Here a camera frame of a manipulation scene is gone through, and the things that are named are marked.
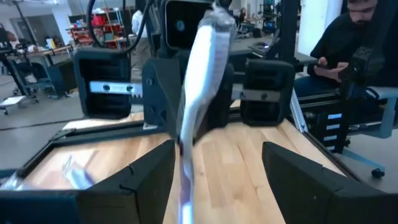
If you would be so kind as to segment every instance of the black shirt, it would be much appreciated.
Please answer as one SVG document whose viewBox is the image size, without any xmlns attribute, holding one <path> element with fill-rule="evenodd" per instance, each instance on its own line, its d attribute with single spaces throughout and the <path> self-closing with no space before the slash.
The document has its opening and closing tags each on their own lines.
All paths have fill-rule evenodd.
<svg viewBox="0 0 398 224">
<path fill-rule="evenodd" d="M 349 62 L 355 51 L 361 46 L 366 29 L 367 25 L 356 25 L 351 21 L 349 14 L 342 14 L 326 28 L 310 55 L 318 59 L 325 57 L 331 68 L 335 68 L 339 62 Z M 398 74 L 396 74 L 398 73 L 398 58 L 395 58 L 396 53 L 393 48 L 386 48 L 384 68 L 368 83 L 369 86 L 398 87 Z M 313 67 L 314 65 L 308 66 L 309 75 L 330 80 L 316 75 Z"/>
</svg>

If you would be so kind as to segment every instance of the table leg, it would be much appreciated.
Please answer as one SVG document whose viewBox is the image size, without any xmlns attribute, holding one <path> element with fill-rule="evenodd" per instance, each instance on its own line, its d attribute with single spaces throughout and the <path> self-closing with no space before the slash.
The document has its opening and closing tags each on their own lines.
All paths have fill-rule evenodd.
<svg viewBox="0 0 398 224">
<path fill-rule="evenodd" d="M 24 96 L 30 96 L 31 93 L 25 87 L 26 86 L 25 79 L 22 78 L 21 75 L 19 74 L 15 61 L 3 60 L 2 62 L 6 66 L 7 70 L 9 70 L 21 94 Z"/>
<path fill-rule="evenodd" d="M 52 90 L 54 91 L 54 93 L 56 93 L 54 84 L 53 84 L 53 82 L 52 82 L 52 80 L 51 80 L 51 76 L 50 76 L 50 74 L 49 74 L 47 62 L 45 61 L 45 58 L 44 58 L 44 57 L 40 57 L 40 59 L 41 59 L 41 61 L 42 61 L 42 65 L 43 65 L 45 74 L 46 74 L 47 78 L 50 80 L 50 83 L 51 83 L 51 86 L 52 86 Z M 51 57 L 50 57 L 50 59 L 49 59 L 49 63 L 50 63 L 50 66 L 53 65 Z"/>
</svg>

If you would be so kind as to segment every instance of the man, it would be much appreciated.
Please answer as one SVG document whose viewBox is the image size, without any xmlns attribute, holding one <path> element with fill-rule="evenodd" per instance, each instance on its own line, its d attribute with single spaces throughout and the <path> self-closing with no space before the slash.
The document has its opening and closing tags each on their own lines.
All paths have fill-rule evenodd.
<svg viewBox="0 0 398 224">
<path fill-rule="evenodd" d="M 142 12 L 138 10 L 136 13 L 134 13 L 134 15 L 132 15 L 131 30 L 133 33 L 138 34 L 141 22 Z M 145 62 L 149 58 L 151 58 L 150 45 L 148 41 L 147 27 L 145 26 L 144 30 L 142 31 L 141 38 L 136 46 L 136 49 L 131 55 L 131 67 L 135 68 L 138 71 L 141 71 Z"/>
<path fill-rule="evenodd" d="M 311 52 L 318 59 L 318 66 L 308 66 L 309 77 L 299 78 L 294 88 L 298 97 L 316 95 L 340 86 L 338 73 L 348 66 L 350 58 L 362 44 L 369 21 L 371 20 L 377 0 L 348 0 L 348 13 L 337 17 L 323 33 L 323 36 Z M 390 63 L 386 55 L 386 67 L 369 83 L 372 86 L 398 86 L 398 76 L 391 70 L 398 71 L 394 62 Z"/>
</svg>

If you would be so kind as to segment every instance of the desk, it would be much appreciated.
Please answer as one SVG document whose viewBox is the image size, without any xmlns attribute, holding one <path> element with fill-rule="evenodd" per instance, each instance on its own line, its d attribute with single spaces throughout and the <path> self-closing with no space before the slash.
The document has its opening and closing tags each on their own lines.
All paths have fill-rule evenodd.
<svg viewBox="0 0 398 224">
<path fill-rule="evenodd" d="M 140 119 L 135 114 L 129 119 Z M 68 128 L 94 126 L 95 121 L 70 123 Z M 97 181 L 103 180 L 169 139 L 167 134 L 119 139 L 54 149 L 25 179 L 47 189 L 69 189 L 62 164 L 72 155 Z M 261 161 L 261 146 L 272 141 L 340 173 L 288 121 L 276 128 L 250 128 L 242 123 L 208 133 L 193 152 L 195 165 L 195 223 L 285 223 L 269 187 Z M 176 224 L 180 190 L 179 166 L 164 217 Z"/>
<path fill-rule="evenodd" d="M 53 61 L 51 59 L 51 56 L 53 56 L 54 54 L 55 55 L 60 55 L 60 54 L 63 54 L 65 52 L 68 52 L 69 56 L 72 56 L 69 53 L 69 50 L 71 50 L 72 48 L 73 48 L 72 46 L 68 45 L 68 46 L 59 47 L 59 48 L 53 49 L 53 50 L 44 50 L 44 51 L 40 51 L 40 52 L 31 52 L 31 53 L 26 53 L 26 57 L 27 58 L 31 58 L 31 57 L 46 57 L 47 60 L 49 61 L 49 64 L 53 65 L 54 63 L 53 63 Z M 18 60 L 18 59 L 23 59 L 23 58 L 24 58 L 23 55 L 9 55 L 9 56 L 7 56 L 8 60 Z"/>
<path fill-rule="evenodd" d="M 18 82 L 22 86 L 22 87 L 19 86 L 20 91 L 22 92 L 22 90 L 23 90 L 24 93 L 30 93 L 29 88 L 37 88 L 38 86 L 43 86 L 44 88 L 46 88 L 46 87 L 52 88 L 53 92 L 55 94 L 57 94 L 56 87 L 54 85 L 54 80 L 51 79 L 50 72 L 49 72 L 49 70 L 50 70 L 49 68 L 54 65 L 52 56 L 62 55 L 65 52 L 67 52 L 69 57 L 71 57 L 73 55 L 72 49 L 73 49 L 73 47 L 68 45 L 68 46 L 59 47 L 59 48 L 53 49 L 53 50 L 45 50 L 45 51 L 41 51 L 41 52 L 26 53 L 25 55 L 8 55 L 7 60 L 13 61 L 13 62 L 10 62 L 11 67 L 15 71 Z M 17 69 L 17 67 L 15 65 L 15 60 L 25 59 L 25 56 L 26 56 L 26 58 L 34 58 L 34 57 L 40 58 L 40 63 L 42 64 L 48 79 L 41 80 L 41 82 L 37 82 L 37 83 L 27 83 L 25 81 L 25 78 L 19 73 L 19 70 Z"/>
</svg>

